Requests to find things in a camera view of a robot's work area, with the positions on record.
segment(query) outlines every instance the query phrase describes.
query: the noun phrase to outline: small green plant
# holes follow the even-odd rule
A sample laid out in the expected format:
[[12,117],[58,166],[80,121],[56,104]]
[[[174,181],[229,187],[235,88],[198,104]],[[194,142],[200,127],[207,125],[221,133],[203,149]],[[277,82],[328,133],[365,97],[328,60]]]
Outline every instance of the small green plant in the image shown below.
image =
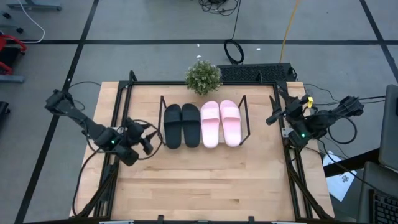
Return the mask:
[[209,91],[220,87],[221,70],[208,61],[198,61],[188,69],[186,74],[187,88],[195,90],[195,93],[199,95],[206,95]]

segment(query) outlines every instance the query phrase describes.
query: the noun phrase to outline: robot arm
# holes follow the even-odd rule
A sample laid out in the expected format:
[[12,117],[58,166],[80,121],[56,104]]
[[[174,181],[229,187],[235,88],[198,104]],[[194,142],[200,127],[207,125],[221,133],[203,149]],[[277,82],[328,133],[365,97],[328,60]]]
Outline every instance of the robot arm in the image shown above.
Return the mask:
[[363,104],[359,102],[358,97],[347,96],[342,99],[339,105],[333,110],[320,110],[310,116],[304,116],[303,105],[308,103],[312,107],[312,97],[309,95],[291,97],[287,92],[279,90],[280,95],[286,102],[285,110],[279,108],[275,100],[270,96],[273,108],[272,115],[267,118],[268,125],[275,123],[279,117],[283,116],[292,127],[288,139],[291,146],[296,148],[305,147],[311,139],[320,139],[328,131],[328,128],[340,118],[350,116],[359,116],[363,113]]
[[131,149],[132,146],[141,143],[146,154],[150,154],[153,147],[149,143],[156,131],[146,138],[142,138],[144,130],[149,125],[141,125],[130,118],[126,120],[126,130],[122,134],[110,127],[96,124],[93,120],[79,111],[73,104],[73,98],[66,91],[54,90],[53,95],[46,100],[45,108],[52,114],[67,116],[84,129],[90,139],[105,152],[111,152],[118,156],[127,166],[133,165],[138,160],[138,153]]

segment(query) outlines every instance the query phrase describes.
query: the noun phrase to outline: pink slide sandal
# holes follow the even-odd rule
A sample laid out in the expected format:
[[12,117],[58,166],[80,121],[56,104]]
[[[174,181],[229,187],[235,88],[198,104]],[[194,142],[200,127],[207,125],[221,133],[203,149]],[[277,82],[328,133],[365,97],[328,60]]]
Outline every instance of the pink slide sandal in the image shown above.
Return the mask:
[[212,149],[218,145],[218,128],[220,126],[220,111],[218,103],[209,101],[200,108],[201,136],[203,145]]
[[224,100],[220,104],[225,143],[236,147],[241,143],[241,112],[234,102]]

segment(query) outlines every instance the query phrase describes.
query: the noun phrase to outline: yellow cable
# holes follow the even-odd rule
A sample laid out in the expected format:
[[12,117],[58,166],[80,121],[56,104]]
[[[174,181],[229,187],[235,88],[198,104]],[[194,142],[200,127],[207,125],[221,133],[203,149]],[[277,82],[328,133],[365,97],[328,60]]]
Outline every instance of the yellow cable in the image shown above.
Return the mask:
[[282,58],[284,57],[284,48],[285,48],[286,37],[287,37],[287,34],[289,33],[290,26],[292,25],[293,18],[294,18],[294,14],[296,13],[297,6],[299,6],[299,2],[300,2],[300,0],[296,0],[296,5],[294,6],[292,15],[290,16],[289,24],[288,24],[288,26],[287,26],[287,28],[286,28],[284,41],[283,41],[283,43],[282,43],[282,50],[280,51],[279,63],[282,63]]

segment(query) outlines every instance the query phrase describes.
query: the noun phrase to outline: slide sandal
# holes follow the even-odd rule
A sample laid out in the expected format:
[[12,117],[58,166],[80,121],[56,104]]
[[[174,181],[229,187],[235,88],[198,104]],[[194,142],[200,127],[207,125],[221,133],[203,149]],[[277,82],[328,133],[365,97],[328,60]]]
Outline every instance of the slide sandal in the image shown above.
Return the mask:
[[209,101],[200,109],[201,136],[206,148],[214,148],[218,145],[218,128],[220,126],[220,110],[218,103]]
[[173,104],[164,111],[164,135],[166,146],[176,149],[181,145],[181,108]]
[[220,104],[225,143],[236,147],[241,143],[241,112],[234,102],[224,100]]
[[198,147],[200,143],[200,112],[190,103],[182,106],[182,129],[185,144],[188,147]]

